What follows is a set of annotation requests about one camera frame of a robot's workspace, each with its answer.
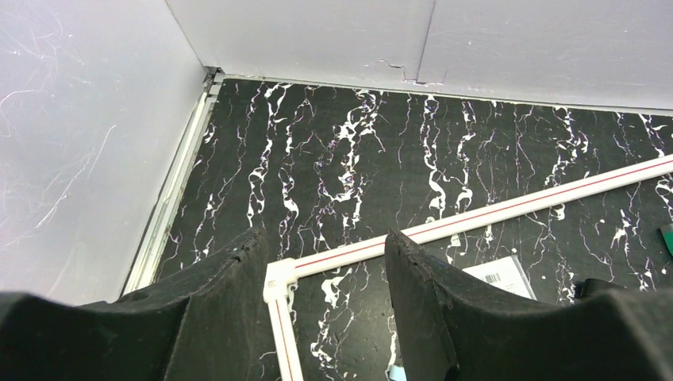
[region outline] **corner connector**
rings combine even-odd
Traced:
[[[288,287],[297,282],[297,272],[294,269],[294,259],[286,258],[267,265],[267,275],[264,278],[264,302],[287,298]]]

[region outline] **barcode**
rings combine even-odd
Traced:
[[[488,284],[500,282],[500,274],[496,272],[495,274],[486,275],[484,280],[486,280],[486,283]]]

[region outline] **red line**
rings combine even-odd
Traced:
[[[430,229],[427,229],[427,230],[423,230],[423,231],[420,231],[420,232],[415,232],[415,233],[409,234],[409,237],[413,237],[413,236],[416,236],[416,235],[421,234],[421,233],[427,233],[427,232],[430,232],[430,231],[432,231],[432,230],[445,228],[445,227],[447,227],[447,226],[454,225],[454,224],[458,224],[458,223],[460,223],[460,222],[465,222],[465,221],[469,221],[469,220],[472,220],[472,219],[475,219],[475,218],[478,218],[478,217],[487,216],[488,214],[493,214],[493,213],[501,212],[501,211],[503,211],[503,210],[512,209],[512,208],[514,208],[514,207],[522,206],[522,205],[524,205],[524,204],[528,204],[528,203],[530,203],[530,202],[539,201],[539,200],[544,199],[544,198],[549,198],[549,197],[552,197],[552,196],[556,196],[556,195],[558,195],[558,194],[563,194],[563,193],[567,193],[567,192],[569,192],[569,191],[574,191],[574,190],[577,190],[577,189],[580,189],[580,188],[588,187],[589,185],[595,185],[595,184],[598,184],[598,183],[603,183],[603,182],[608,181],[608,180],[616,179],[616,178],[619,178],[619,177],[622,177],[622,176],[626,176],[626,175],[631,175],[632,173],[637,173],[637,172],[640,172],[640,171],[645,171],[645,170],[648,170],[648,169],[652,169],[652,168],[659,167],[659,166],[662,166],[662,165],[665,165],[665,164],[670,164],[670,163],[673,163],[673,160],[668,160],[668,161],[665,162],[665,163],[659,163],[659,164],[655,164],[655,165],[652,165],[652,166],[649,166],[649,167],[645,167],[645,168],[641,168],[641,169],[636,169],[636,170],[631,171],[631,172],[622,173],[621,175],[615,175],[615,176],[613,176],[613,177],[609,177],[609,178],[607,178],[607,179],[594,181],[594,182],[592,182],[592,183],[587,183],[587,184],[580,185],[580,186],[577,186],[577,187],[574,187],[574,188],[571,188],[571,189],[562,190],[562,191],[560,191],[560,192],[556,192],[556,193],[548,194],[548,195],[546,195],[546,196],[542,196],[542,197],[534,198],[534,199],[532,199],[532,200],[528,200],[528,201],[524,201],[524,202],[519,202],[518,204],[515,204],[515,205],[512,205],[512,206],[507,206],[507,207],[504,207],[504,208],[501,208],[501,209],[497,209],[497,210],[492,210],[491,212],[484,213],[484,214],[479,214],[479,215],[476,215],[476,216],[474,216],[474,217],[469,217],[469,218],[464,218],[464,219],[462,219],[462,220],[458,220],[458,221],[454,221],[454,222],[449,222],[448,224],[444,224],[444,225],[441,225],[441,226],[435,226],[434,228],[430,228]],[[380,244],[370,244],[369,246],[367,246],[367,247],[365,247],[365,248],[358,248],[358,249],[356,249],[356,250],[351,250],[350,252],[342,252],[341,254],[336,254],[335,256],[329,256],[329,257],[327,257],[327,258],[323,258],[323,259],[321,259],[321,260],[315,260],[315,261],[313,261],[313,262],[309,262],[309,263],[307,263],[307,264],[300,264],[300,265],[297,266],[297,268],[304,267],[304,266],[308,266],[308,265],[310,265],[310,264],[317,264],[317,263],[320,263],[320,262],[324,262],[324,261],[326,261],[326,260],[332,260],[332,259],[337,258],[337,257],[339,257],[339,256],[345,256],[345,255],[347,255],[347,254],[352,254],[352,253],[354,253],[354,252],[359,252],[359,251],[361,251],[361,250],[365,250],[365,249],[367,249],[367,248],[374,248],[375,246],[380,246],[381,244],[385,244],[385,242],[381,242]]]
[[[278,306],[278,299],[275,300],[275,310],[278,311],[278,321],[280,322],[280,333],[283,335],[283,346],[285,347],[285,360],[287,360],[287,369],[290,370],[290,381],[294,379],[292,376],[292,367],[290,366],[290,357],[287,355],[287,344],[285,342],[285,331],[283,331],[283,321],[280,318],[280,307]]]

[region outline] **white label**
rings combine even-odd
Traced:
[[[516,256],[464,268],[463,271],[501,290],[536,300]]]

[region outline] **black marble surface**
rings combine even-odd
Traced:
[[[673,152],[669,117],[228,80],[203,137],[160,276],[264,225],[300,257]],[[458,267],[513,253],[539,300],[587,277],[673,283],[657,229],[669,175],[427,244]],[[383,259],[301,279],[292,304],[305,379],[386,379],[401,364]],[[260,311],[248,379],[277,379]]]

